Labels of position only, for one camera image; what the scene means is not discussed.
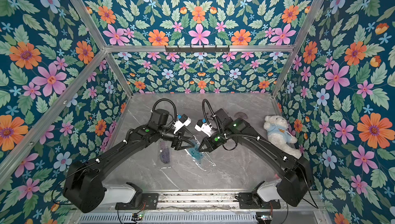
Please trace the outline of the purple protractor ruler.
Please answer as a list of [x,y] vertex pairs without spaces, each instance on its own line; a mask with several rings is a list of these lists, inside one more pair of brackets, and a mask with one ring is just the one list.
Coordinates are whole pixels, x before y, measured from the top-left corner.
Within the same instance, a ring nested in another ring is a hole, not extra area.
[[241,118],[241,119],[247,120],[249,117],[248,117],[248,115],[247,115],[246,113],[244,113],[244,112],[236,112],[236,113],[234,114],[234,118],[235,118],[235,119]]

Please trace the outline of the teal ruler set pouch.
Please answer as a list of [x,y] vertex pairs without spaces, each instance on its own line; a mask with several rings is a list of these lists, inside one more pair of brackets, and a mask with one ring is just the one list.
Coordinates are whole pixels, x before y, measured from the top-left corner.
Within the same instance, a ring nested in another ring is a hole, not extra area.
[[199,152],[199,146],[201,143],[194,135],[189,139],[189,141],[193,143],[194,147],[185,149],[185,151],[200,170],[209,172],[217,166],[207,152]]

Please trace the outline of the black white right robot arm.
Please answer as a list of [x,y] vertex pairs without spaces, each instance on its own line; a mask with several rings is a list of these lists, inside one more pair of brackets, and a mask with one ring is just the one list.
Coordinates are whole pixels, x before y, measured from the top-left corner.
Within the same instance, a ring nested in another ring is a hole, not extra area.
[[219,124],[217,131],[205,120],[198,120],[195,129],[206,134],[199,147],[200,152],[212,152],[234,140],[255,153],[267,163],[279,179],[259,185],[256,194],[265,202],[284,200],[288,205],[297,207],[310,190],[313,175],[310,162],[282,151],[260,134],[244,119],[226,118]]

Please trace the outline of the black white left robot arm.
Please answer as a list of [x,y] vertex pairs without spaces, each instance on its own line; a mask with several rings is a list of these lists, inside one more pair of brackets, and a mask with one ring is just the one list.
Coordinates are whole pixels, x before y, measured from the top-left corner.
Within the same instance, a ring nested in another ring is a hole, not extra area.
[[72,163],[65,179],[63,196],[82,213],[91,212],[100,205],[130,203],[141,189],[132,183],[104,184],[112,171],[159,140],[171,142],[176,151],[194,147],[185,136],[191,119],[184,114],[167,127],[169,115],[163,109],[153,110],[148,123],[128,130],[122,142],[95,159]]

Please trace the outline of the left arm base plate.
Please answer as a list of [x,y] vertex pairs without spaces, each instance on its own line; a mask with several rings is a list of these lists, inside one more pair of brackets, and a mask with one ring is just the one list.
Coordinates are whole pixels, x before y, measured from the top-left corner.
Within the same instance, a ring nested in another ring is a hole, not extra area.
[[116,210],[155,210],[158,204],[158,193],[139,193],[129,203],[117,203]]

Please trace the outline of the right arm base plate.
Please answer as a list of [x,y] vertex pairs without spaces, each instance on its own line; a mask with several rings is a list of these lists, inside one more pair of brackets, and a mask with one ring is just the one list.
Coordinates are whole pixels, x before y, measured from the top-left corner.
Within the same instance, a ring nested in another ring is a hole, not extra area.
[[235,200],[239,203],[240,209],[262,209],[262,210],[277,210],[281,209],[278,200],[271,200],[269,202],[263,201],[257,194],[240,192],[235,196]]

